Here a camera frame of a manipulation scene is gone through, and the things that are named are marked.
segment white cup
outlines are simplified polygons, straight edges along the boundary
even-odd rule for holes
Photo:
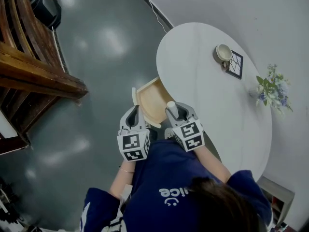
[[[232,50],[226,44],[219,44],[213,52],[214,59],[227,70],[230,66],[230,60],[233,56]]]

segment floor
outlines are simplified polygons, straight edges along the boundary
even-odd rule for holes
[[[108,189],[118,170],[119,120],[133,106],[132,87],[157,77],[165,32],[143,0],[59,3],[59,43],[70,74],[89,94],[81,106],[63,99],[48,111],[29,134],[32,148],[0,157],[0,175],[12,181],[28,220],[73,231],[87,189]]]

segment dark hair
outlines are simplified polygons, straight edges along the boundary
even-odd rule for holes
[[[253,206],[228,185],[209,178],[194,178],[189,190],[200,208],[199,232],[259,231]]]

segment marble tabletop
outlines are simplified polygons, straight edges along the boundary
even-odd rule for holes
[[[242,79],[225,73],[213,58],[218,44],[243,56]],[[233,174],[249,169],[263,173],[272,138],[271,111],[255,105],[248,90],[256,87],[256,67],[227,34],[202,23],[186,23],[162,39],[156,64],[159,77],[177,102],[192,106],[223,164]]]

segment flower bouquet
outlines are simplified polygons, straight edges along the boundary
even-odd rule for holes
[[[284,79],[282,74],[276,73],[276,68],[277,65],[269,65],[268,77],[264,80],[256,76],[259,83],[256,89],[259,94],[256,105],[262,101],[264,105],[269,104],[283,115],[282,107],[286,107],[288,110],[293,111],[289,97],[287,96],[290,82],[288,79]]]

